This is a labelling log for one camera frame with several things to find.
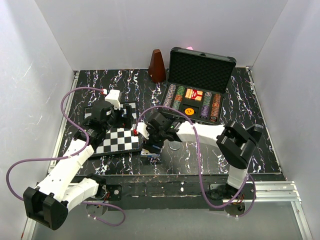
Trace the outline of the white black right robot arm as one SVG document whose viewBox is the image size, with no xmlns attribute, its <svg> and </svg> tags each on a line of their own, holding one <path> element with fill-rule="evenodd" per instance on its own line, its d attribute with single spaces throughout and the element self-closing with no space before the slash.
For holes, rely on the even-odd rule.
<svg viewBox="0 0 320 240">
<path fill-rule="evenodd" d="M 264 127 L 254 124 L 244 128 L 236 121 L 222 125 L 199 124 L 155 112 L 146 123 L 139 122 L 136 130 L 144 138 L 142 148 L 153 154 L 160 153 L 164 141 L 199 142 L 219 148 L 229 164 L 224 195 L 237 199 L 245 192 L 243 182 Z"/>
</svg>

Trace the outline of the purple black chip stack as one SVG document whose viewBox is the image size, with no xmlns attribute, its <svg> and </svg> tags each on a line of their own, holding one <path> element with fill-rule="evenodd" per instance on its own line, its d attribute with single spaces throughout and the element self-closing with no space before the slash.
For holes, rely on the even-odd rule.
<svg viewBox="0 0 320 240">
<path fill-rule="evenodd" d="M 203 105 L 200 112 L 200 118 L 207 120 L 209 117 L 209 110 L 210 110 L 209 105 Z"/>
</svg>

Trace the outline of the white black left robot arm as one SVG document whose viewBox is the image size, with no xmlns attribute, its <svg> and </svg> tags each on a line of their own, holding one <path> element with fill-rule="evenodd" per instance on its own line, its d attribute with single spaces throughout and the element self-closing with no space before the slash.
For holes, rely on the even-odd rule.
<svg viewBox="0 0 320 240">
<path fill-rule="evenodd" d="M 53 170 L 35 187 L 23 193 L 27 217 L 57 230 L 65 222 L 69 211 L 82 201 L 93 197 L 101 200 L 106 196 L 106 181 L 93 174 L 69 188 L 76 173 L 105 140 L 110 129 L 133 126 L 132 107 L 116 108 L 109 101 L 94 105 L 91 114 L 80 124 L 72 141 Z"/>
</svg>

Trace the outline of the blue playing card box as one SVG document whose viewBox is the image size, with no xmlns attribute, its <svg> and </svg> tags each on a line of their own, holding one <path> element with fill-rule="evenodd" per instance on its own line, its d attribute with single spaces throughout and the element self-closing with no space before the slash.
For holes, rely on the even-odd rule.
<svg viewBox="0 0 320 240">
<path fill-rule="evenodd" d="M 144 157 L 144 158 L 159 158 L 159 157 L 160 157 L 160 154 L 151 153 L 151 152 L 149 152 L 149 151 L 146 150 L 146 149 L 142 149 L 142 150 L 141 150 L 141 153 L 140 153 L 140 156 L 141 156 L 141 157 Z"/>
</svg>

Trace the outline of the brown black chip stack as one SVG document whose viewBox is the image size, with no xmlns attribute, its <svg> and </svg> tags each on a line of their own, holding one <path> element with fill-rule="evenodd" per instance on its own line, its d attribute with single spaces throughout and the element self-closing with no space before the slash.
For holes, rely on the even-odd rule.
<svg viewBox="0 0 320 240">
<path fill-rule="evenodd" d="M 217 122 L 219 117 L 219 108 L 213 107 L 210 112 L 210 121 Z"/>
</svg>

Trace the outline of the red playing card box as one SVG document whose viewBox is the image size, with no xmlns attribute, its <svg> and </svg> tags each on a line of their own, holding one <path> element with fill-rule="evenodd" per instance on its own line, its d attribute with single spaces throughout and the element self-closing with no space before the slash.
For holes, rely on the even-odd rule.
<svg viewBox="0 0 320 240">
<path fill-rule="evenodd" d="M 204 92 L 197 89 L 188 88 L 185 93 L 185 98 L 200 102 L 203 98 Z"/>
</svg>

